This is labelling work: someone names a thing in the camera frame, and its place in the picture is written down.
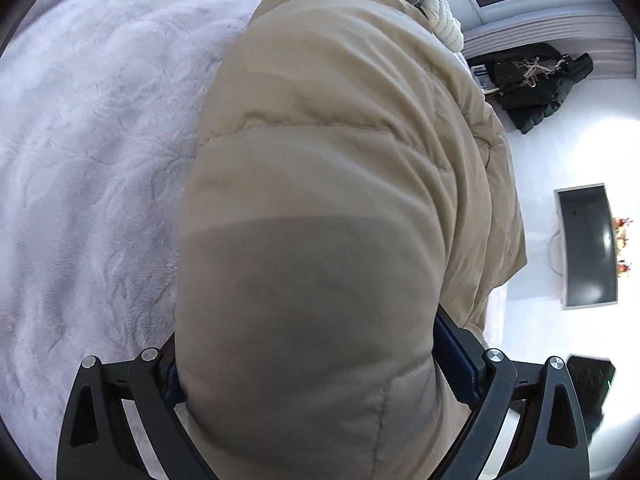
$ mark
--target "decorative plant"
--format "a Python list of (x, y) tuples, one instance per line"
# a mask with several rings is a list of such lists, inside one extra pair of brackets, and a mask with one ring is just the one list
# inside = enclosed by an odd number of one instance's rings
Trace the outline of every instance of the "decorative plant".
[(621, 278), (628, 277), (631, 271), (631, 264), (626, 261), (623, 251), (628, 243), (626, 228), (632, 223), (631, 218), (613, 219), (613, 229), (616, 232), (616, 253), (618, 254), (618, 276)]

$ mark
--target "television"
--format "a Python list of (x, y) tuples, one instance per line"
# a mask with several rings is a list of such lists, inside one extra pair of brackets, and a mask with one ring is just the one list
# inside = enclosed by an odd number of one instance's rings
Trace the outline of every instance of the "television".
[(564, 309), (618, 302), (616, 236), (604, 184), (556, 190), (564, 249)]

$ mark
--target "black jacket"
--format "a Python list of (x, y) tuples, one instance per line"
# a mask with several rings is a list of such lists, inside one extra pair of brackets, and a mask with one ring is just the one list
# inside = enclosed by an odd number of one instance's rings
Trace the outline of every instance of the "black jacket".
[[(539, 62), (558, 62), (564, 59), (559, 69), (547, 77), (538, 76), (532, 88), (523, 83), (526, 69), (515, 62), (538, 59)], [(498, 102), (508, 112), (513, 123), (526, 134), (561, 107), (569, 92), (593, 71), (589, 54), (578, 59), (562, 56), (546, 43), (536, 43), (470, 59), (469, 65), (485, 65), (489, 77), (500, 87)]]

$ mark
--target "black metal bracket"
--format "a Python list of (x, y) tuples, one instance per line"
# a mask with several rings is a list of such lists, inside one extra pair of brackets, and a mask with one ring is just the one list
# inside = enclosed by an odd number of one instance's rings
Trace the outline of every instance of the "black metal bracket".
[[(587, 439), (577, 396), (562, 359), (512, 362), (485, 350), (440, 307), (434, 358), (472, 415), (430, 480), (476, 480), (492, 452), (510, 403), (525, 401), (498, 478), (586, 480)], [(216, 480), (174, 413), (184, 402), (175, 369), (174, 337), (133, 361), (103, 365), (90, 356), (74, 383), (60, 435), (58, 480), (146, 480), (122, 407), (136, 402), (149, 440), (170, 480)]]
[(135, 401), (170, 479), (218, 480), (175, 415), (175, 401), (180, 399), (176, 384), (173, 335), (162, 349), (147, 349), (133, 361), (105, 365), (97, 357), (85, 358), (62, 423), (58, 480), (151, 478), (131, 434), (123, 399)]
[(544, 365), (512, 362), (497, 349), (485, 350), (441, 306), (433, 336), (433, 356), (472, 415), (430, 480), (477, 479), (515, 400), (525, 401), (525, 409), (497, 478), (589, 478), (582, 413), (561, 358), (550, 357)]

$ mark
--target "white wall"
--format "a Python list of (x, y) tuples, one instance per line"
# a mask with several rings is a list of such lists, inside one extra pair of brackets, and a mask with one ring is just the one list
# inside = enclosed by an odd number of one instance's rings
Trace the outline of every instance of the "white wall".
[[(509, 284), (502, 349), (520, 361), (577, 354), (613, 362), (617, 372), (604, 423), (590, 448), (592, 478), (606, 478), (640, 431), (640, 258), (633, 257), (640, 254), (640, 83), (587, 79), (556, 115), (526, 136), (508, 137), (529, 263)], [(560, 225), (554, 190), (601, 182), (612, 213), (638, 222), (630, 232), (635, 272), (621, 282), (619, 304), (563, 311), (561, 281), (546, 257)], [(559, 261), (557, 250), (554, 259)]]
[(460, 21), (462, 31), (471, 30), (487, 23), (504, 20), (525, 12), (553, 9), (556, 7), (596, 4), (609, 0), (508, 0), (487, 7), (479, 7), (476, 0), (447, 0), (451, 12)]

